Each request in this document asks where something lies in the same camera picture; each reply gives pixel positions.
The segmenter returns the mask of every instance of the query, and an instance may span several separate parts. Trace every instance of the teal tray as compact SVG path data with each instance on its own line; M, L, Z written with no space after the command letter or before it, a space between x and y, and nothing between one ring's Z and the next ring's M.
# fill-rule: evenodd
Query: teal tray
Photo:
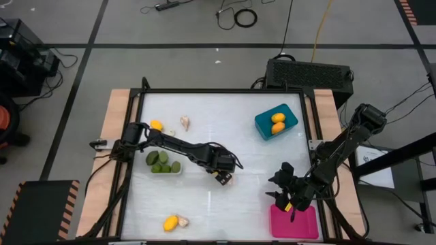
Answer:
M273 127L274 123L271 120L271 116L276 113L285 114L285 129L273 135L271 133L271 127ZM286 131L297 125L298 119L295 117L294 113L292 113L289 106L283 103L281 105L278 105L277 107L274 107L271 110L267 110L266 112L257 115L254 118L254 122L256 125L256 129L258 129L262 138L264 138L264 140L270 140L278 135L281 135L282 133L285 133Z

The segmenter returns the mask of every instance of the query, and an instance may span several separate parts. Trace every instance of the table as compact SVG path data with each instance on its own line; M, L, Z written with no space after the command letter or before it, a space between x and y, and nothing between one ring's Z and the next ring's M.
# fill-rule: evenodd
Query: table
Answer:
M106 110L106 117L104 119L102 133L100 135L101 138L119 139L121 137L123 131L123 123L127 111L127 104L129 101L129 94L129 89L112 90L108 103L108 108ZM341 126L339 124L339 118L337 116L332 91L315 90L315 102L317 106L323 138L324 140L333 140L341 133ZM130 121L134 120L137 104L138 99L135 99ZM315 121L313 119L310 100L307 97L306 107L312 138L316 139ZM108 152L98 152L96 155L103 156L105 154L108 154ZM94 161L92 171L95 171L105 162L105 159L96 159ZM105 168L100 170L100 172L93 177L91 183L89 184L88 193L85 197L82 214L76 234L77 236L85 234L94 225L102 212L106 209L110 196L112 181L114 178L115 165L115 161L109 163ZM124 164L121 169L119 186L123 181L123 173L125 171L125 168L126 164ZM347 219L350 225L352 225L353 228L362 235L365 232L365 228L363 224L362 214L360 212L360 206L358 203L356 188L354 186L352 174L345 167L340 167L338 169L338 173L339 181L341 183L341 191L336 197L337 207L343 213L344 217ZM112 213L112 225L110 226L109 235L115 235L116 233L116 224L119 217L119 206L120 204L118 204L118 206ZM324 210L326 214L328 238L335 238L336 235L334 232L332 215L326 204L324 204ZM347 235L343 231L342 236L344 238L347 238Z

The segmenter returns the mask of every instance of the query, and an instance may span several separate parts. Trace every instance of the pink container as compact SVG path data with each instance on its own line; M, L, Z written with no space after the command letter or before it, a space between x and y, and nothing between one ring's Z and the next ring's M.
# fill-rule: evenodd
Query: pink container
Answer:
M283 212L276 205L270 207L270 232L275 238L318 239L318 226L315 208L310 206L306 211L296 211L294 222L291 214Z

